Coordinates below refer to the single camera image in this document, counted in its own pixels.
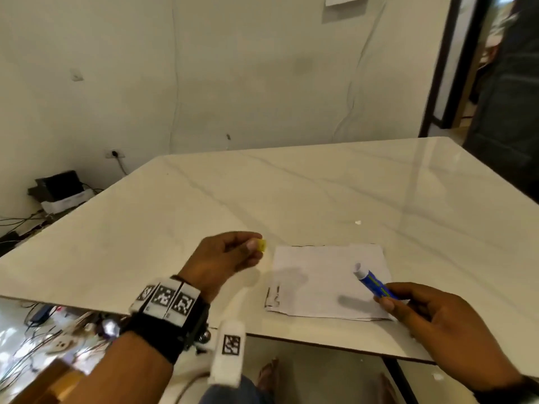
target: table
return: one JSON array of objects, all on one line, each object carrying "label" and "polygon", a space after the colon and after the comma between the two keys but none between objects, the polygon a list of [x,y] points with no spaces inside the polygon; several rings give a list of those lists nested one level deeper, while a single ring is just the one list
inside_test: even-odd
[{"label": "table", "polygon": [[0,294],[126,313],[200,239],[263,233],[269,249],[212,305],[252,335],[430,361],[398,323],[264,311],[275,246],[381,244],[394,280],[454,292],[539,376],[539,208],[447,138],[158,157],[0,259]]}]

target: white glue stick tip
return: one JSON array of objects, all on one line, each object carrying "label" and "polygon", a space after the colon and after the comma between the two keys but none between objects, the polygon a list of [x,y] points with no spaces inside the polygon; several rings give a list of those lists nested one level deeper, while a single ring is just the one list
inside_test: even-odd
[{"label": "white glue stick tip", "polygon": [[354,266],[354,275],[356,275],[356,277],[358,279],[363,279],[363,278],[367,277],[368,274],[369,274],[369,270],[366,269],[365,267],[361,266],[360,262],[355,264],[355,266]]}]

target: person's left hand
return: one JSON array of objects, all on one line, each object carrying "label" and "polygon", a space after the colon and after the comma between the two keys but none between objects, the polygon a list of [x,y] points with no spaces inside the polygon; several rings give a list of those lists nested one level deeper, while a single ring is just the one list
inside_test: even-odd
[{"label": "person's left hand", "polygon": [[179,272],[179,277],[200,291],[208,303],[236,272],[251,268],[262,259],[257,251],[259,233],[233,231],[204,238]]}]

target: blue jeans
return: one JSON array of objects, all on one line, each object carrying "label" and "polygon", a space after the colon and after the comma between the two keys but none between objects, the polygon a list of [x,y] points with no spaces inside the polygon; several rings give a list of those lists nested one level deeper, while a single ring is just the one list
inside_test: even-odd
[{"label": "blue jeans", "polygon": [[242,375],[238,388],[210,386],[198,404],[273,404],[273,394],[260,391]]}]

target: bare foot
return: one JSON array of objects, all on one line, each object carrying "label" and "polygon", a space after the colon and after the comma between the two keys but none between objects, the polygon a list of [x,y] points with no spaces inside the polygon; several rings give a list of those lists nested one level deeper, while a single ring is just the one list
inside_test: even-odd
[{"label": "bare foot", "polygon": [[277,389],[279,359],[275,358],[266,364],[258,375],[257,387],[259,390],[273,394]]},{"label": "bare foot", "polygon": [[379,386],[379,403],[380,404],[398,404],[397,394],[391,384],[391,381],[387,379],[384,373],[380,374],[380,386]]}]

